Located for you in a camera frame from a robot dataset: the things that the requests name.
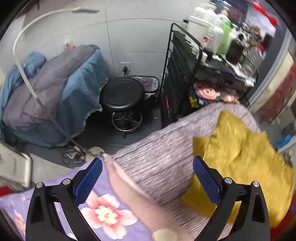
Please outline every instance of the black stool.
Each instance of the black stool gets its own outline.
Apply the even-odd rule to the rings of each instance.
[[[136,130],[143,120],[137,107],[144,94],[143,85],[132,78],[111,80],[101,91],[100,104],[104,110],[112,112],[112,124],[124,137],[128,131]]]

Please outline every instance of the red object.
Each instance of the red object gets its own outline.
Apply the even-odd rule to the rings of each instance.
[[[266,16],[275,28],[277,27],[277,20],[274,17],[268,15],[268,13],[257,2],[252,2],[252,5],[257,11],[261,12],[264,16]]]
[[[10,190],[9,187],[1,187],[0,188],[0,196],[5,196],[5,195],[8,195],[8,194],[11,194],[12,191]]]
[[[264,47],[263,47],[261,44],[258,44],[257,47],[258,47],[258,49],[260,49],[261,51],[264,50]]]
[[[280,234],[285,230],[285,228],[288,226],[289,222],[295,215],[294,213],[295,207],[296,207],[296,194],[294,194],[292,197],[290,209],[288,210],[284,219],[276,228],[270,229],[270,241],[275,241],[280,236]]]
[[[261,117],[261,123],[267,121],[269,124],[279,115],[288,104],[293,93],[296,91],[296,63],[279,85],[273,95],[257,111]]]

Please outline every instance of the black metal rack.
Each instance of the black metal rack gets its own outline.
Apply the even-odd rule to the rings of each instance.
[[[179,41],[176,38],[175,34],[179,32],[173,30],[174,26],[187,34],[197,44],[199,47],[198,58],[191,53],[192,50],[186,42]],[[178,120],[180,110],[186,104],[188,89],[195,78],[194,73],[199,67],[201,57],[202,46],[200,42],[185,29],[173,23],[170,28],[170,37],[159,95],[163,127]]]
[[[187,34],[198,46],[198,56],[192,53],[191,47],[184,38],[185,35],[181,32]],[[201,57],[201,43],[185,29],[173,23],[170,28],[159,95],[163,127],[197,110],[190,106],[188,97],[190,93],[194,95],[192,87],[194,81],[206,81],[216,86],[235,89],[240,100],[245,99],[244,103],[248,105],[246,92],[249,88],[245,87],[244,79],[237,76],[231,67],[226,67],[225,61],[223,64],[214,60],[202,63]]]

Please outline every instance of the gray comforter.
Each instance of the gray comforter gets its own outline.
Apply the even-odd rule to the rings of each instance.
[[[98,49],[95,45],[81,45],[65,50],[46,62],[38,74],[30,79],[37,96],[54,118],[57,116],[61,92],[69,76]],[[10,127],[27,126],[49,120],[25,84],[13,91],[4,110],[3,122]]]

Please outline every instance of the blue blanket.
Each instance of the blue blanket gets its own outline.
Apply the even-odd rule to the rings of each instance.
[[[33,78],[38,70],[45,63],[46,59],[43,54],[40,53],[31,53],[23,62],[22,67],[28,79]],[[17,68],[13,66],[11,70],[7,73],[5,80],[1,86],[0,91],[0,138],[5,140],[3,135],[3,112],[6,107],[6,104],[9,100],[9,97],[14,89],[21,86],[24,83],[22,76]]]
[[[60,94],[56,120],[70,135],[81,133],[90,113],[102,110],[99,95],[107,81],[106,68],[100,49],[97,49],[68,78]],[[25,142],[45,147],[67,143],[66,137],[50,120],[26,126],[5,126],[8,134],[14,134]]]

